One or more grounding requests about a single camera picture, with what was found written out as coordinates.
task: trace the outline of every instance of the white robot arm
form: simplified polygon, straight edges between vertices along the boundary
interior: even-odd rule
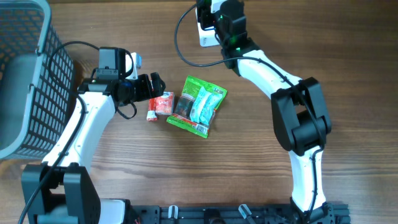
[[[159,75],[151,73],[150,81],[146,74],[137,75],[140,68],[141,57],[136,53],[117,48],[99,49],[97,77],[84,79],[78,88],[85,106],[77,101],[65,130],[42,164],[27,165],[22,173],[22,189],[28,204],[78,128],[51,178],[34,197],[28,211],[30,223],[134,223],[137,215],[129,200],[100,199],[88,173],[100,137],[115,112],[120,112],[118,107],[132,104],[135,109],[134,102],[163,95],[165,84]],[[82,108],[85,108],[84,118],[78,125]],[[59,184],[64,185],[65,194],[52,194],[50,189]]]
[[[253,82],[271,99],[275,135],[282,147],[288,150],[292,163],[294,182],[292,206],[298,210],[304,222],[309,222],[310,219],[315,221],[321,215],[319,211],[322,210],[322,206],[326,204],[321,174],[323,146],[316,142],[319,138],[325,139],[326,134],[331,131],[329,115],[319,84],[313,78],[302,80],[287,73],[271,62],[248,38],[243,3],[237,0],[197,1],[196,14],[201,46],[220,44],[224,59],[236,57],[260,59],[237,59],[235,62],[229,61],[225,64],[239,76]],[[314,87],[318,88],[316,92],[312,92]],[[306,115],[296,114],[292,110],[294,104],[301,103],[295,96],[294,88],[300,89],[300,94],[311,101],[308,103],[311,108],[307,108],[309,112]],[[321,136],[316,132],[315,122],[309,122],[310,114],[316,114],[315,119],[320,124]]]

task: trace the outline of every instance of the red snack package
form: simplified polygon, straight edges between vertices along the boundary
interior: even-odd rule
[[[157,117],[155,114],[155,108],[156,108],[155,98],[152,98],[149,100],[149,104],[148,104],[147,121],[157,121]]]
[[[155,98],[155,112],[162,115],[171,115],[174,107],[174,93],[164,92],[163,96]]]

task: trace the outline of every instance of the gray basket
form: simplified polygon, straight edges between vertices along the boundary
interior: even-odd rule
[[[71,97],[49,77],[48,62],[61,44],[46,1],[0,1],[0,159],[41,159],[60,138]],[[51,71],[73,88],[66,50]]]

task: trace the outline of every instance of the wood grain surface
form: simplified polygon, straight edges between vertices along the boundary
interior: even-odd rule
[[[95,152],[91,178],[101,198],[133,205],[288,203],[289,156],[277,142],[269,99],[224,65],[194,68],[173,45],[178,18],[193,2],[53,4],[53,24],[66,42],[83,40],[142,55],[140,73],[159,72],[179,96],[187,75],[229,92],[208,139],[165,122],[146,121],[147,102],[129,121],[118,114]],[[353,223],[398,220],[398,4],[382,1],[247,2],[249,36],[291,74],[320,81],[333,123],[323,155],[323,190],[349,204]],[[201,48],[195,13],[180,26],[183,54],[199,63],[221,59]],[[68,48],[87,76],[98,53]],[[0,162],[0,223],[24,206],[27,162]]]

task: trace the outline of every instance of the green packaging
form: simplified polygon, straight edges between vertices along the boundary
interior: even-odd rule
[[[209,125],[196,123],[190,120],[192,105],[193,102],[195,102],[201,87],[205,88],[205,90],[210,93],[223,95],[222,99],[213,110],[213,115]],[[226,89],[218,85],[188,76],[187,80],[185,81],[181,97],[178,100],[177,107],[175,108],[174,113],[167,118],[167,122],[201,137],[207,138],[209,126],[213,121],[216,110],[225,98],[226,92]]]

